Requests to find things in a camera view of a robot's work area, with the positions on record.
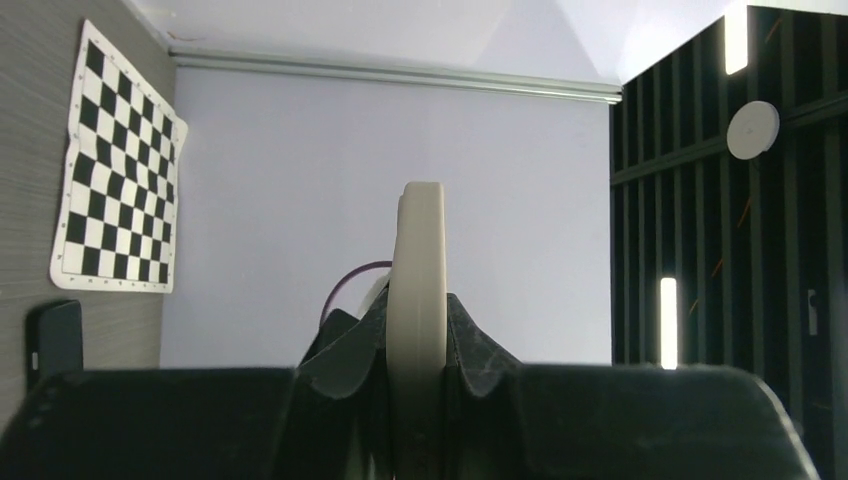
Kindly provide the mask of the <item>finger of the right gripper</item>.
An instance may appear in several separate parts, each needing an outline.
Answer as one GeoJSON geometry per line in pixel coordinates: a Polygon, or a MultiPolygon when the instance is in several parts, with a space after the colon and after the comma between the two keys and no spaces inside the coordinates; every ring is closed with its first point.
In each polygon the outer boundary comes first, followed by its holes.
{"type": "Polygon", "coordinates": [[[324,361],[338,356],[340,342],[348,336],[348,332],[360,323],[360,319],[341,309],[332,310],[318,331],[301,359],[305,365],[316,359],[324,361]]]}

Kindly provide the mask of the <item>beige phone case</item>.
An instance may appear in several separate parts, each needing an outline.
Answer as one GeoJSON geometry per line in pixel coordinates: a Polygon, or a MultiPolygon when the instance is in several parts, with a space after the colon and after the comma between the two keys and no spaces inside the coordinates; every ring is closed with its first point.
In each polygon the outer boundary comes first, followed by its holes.
{"type": "Polygon", "coordinates": [[[444,189],[408,183],[398,203],[385,323],[392,463],[398,479],[438,479],[447,359],[444,189]]]}

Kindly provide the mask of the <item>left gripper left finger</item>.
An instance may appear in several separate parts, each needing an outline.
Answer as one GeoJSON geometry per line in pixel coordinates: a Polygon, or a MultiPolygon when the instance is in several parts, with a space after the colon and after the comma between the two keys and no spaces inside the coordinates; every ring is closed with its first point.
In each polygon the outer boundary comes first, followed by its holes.
{"type": "Polygon", "coordinates": [[[385,308],[294,368],[83,368],[1,437],[5,479],[387,479],[385,308]]]}

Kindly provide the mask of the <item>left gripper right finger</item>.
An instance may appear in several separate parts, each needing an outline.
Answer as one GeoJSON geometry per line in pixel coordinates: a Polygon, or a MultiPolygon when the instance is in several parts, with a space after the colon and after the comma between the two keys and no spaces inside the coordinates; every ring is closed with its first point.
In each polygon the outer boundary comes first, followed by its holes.
{"type": "Polygon", "coordinates": [[[726,366],[529,364],[448,298],[450,479],[814,479],[785,409],[726,366]]]}

